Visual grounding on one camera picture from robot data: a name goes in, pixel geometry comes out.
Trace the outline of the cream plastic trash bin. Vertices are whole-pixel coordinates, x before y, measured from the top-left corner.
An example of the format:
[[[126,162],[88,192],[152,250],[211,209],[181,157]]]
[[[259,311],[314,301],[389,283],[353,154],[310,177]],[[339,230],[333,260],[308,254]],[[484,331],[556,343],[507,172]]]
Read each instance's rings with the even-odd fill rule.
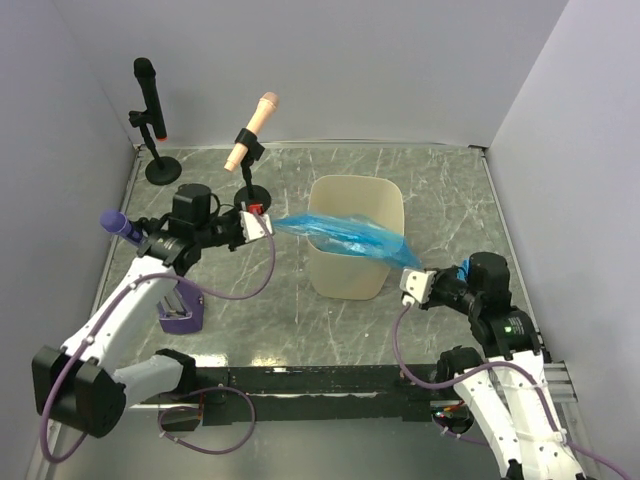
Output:
[[[314,182],[309,211],[328,216],[364,216],[397,233],[404,233],[401,190],[390,180],[328,175]],[[391,268],[377,260],[328,253],[308,244],[309,274],[313,288],[324,297],[370,300],[382,289]]]

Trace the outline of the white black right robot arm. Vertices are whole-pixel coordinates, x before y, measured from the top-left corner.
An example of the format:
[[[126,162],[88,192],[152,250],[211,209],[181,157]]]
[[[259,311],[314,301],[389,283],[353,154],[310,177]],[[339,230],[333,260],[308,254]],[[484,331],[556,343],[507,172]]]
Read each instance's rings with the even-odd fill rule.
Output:
[[[506,259],[479,252],[459,267],[430,270],[425,299],[424,309],[465,315],[482,348],[443,353],[436,384],[444,396],[467,403],[502,478],[586,478],[552,404],[536,329],[512,303]]]

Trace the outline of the blue plastic trash bag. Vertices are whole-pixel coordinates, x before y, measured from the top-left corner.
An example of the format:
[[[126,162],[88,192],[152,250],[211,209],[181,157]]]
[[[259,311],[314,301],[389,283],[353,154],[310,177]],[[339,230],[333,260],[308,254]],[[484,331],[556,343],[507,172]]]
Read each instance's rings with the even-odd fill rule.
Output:
[[[366,216],[305,212],[274,220],[273,226],[280,232],[306,237],[322,252],[376,260],[396,269],[422,269],[402,233]]]

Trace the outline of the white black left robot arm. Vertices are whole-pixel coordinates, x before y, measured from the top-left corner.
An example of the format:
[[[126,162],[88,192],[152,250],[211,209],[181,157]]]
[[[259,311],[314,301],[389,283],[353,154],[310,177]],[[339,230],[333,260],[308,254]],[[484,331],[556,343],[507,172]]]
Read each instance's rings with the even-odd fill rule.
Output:
[[[143,318],[156,312],[165,332],[196,333],[202,328],[203,291],[185,274],[206,248],[230,250],[270,230],[236,206],[220,209],[218,197],[202,184],[184,184],[170,212],[130,220],[118,210],[100,218],[108,233],[136,249],[125,277],[94,315],[61,347],[44,346],[32,360],[40,440],[54,420],[83,436],[107,435],[132,405],[167,394],[189,400],[198,386],[194,358],[161,349],[148,360],[121,368],[118,363]]]

